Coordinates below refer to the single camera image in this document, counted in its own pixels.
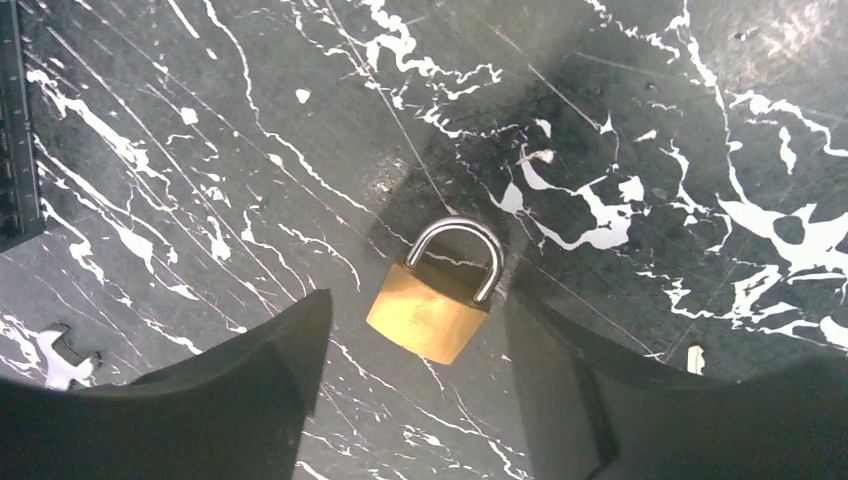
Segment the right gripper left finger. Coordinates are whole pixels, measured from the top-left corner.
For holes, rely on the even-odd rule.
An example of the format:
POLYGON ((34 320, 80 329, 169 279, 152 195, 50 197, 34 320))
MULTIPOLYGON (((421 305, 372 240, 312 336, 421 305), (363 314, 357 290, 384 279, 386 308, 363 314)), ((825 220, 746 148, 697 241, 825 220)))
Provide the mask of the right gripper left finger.
POLYGON ((125 385, 1 384, 5 479, 288 479, 333 319, 316 290, 265 323, 125 385))

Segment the small brass padlock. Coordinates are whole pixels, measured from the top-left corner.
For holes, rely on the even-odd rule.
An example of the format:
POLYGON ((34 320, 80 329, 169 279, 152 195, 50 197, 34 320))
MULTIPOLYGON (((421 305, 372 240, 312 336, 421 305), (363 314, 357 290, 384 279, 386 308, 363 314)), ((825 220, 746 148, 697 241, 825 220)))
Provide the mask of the small brass padlock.
POLYGON ((405 350, 450 365, 486 319, 504 266, 503 245, 488 225, 461 215, 435 220, 393 263, 366 323, 405 350), (450 231, 477 237, 488 252, 490 265, 479 285, 422 261, 431 241, 450 231))

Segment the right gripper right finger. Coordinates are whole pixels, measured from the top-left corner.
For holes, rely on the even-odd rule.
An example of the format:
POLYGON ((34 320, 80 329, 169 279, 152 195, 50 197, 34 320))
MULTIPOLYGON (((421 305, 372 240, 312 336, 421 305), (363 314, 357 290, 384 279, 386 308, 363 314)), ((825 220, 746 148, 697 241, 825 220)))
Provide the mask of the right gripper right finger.
POLYGON ((733 383, 690 374, 515 293, 504 307, 539 479, 843 479, 847 363, 733 383))

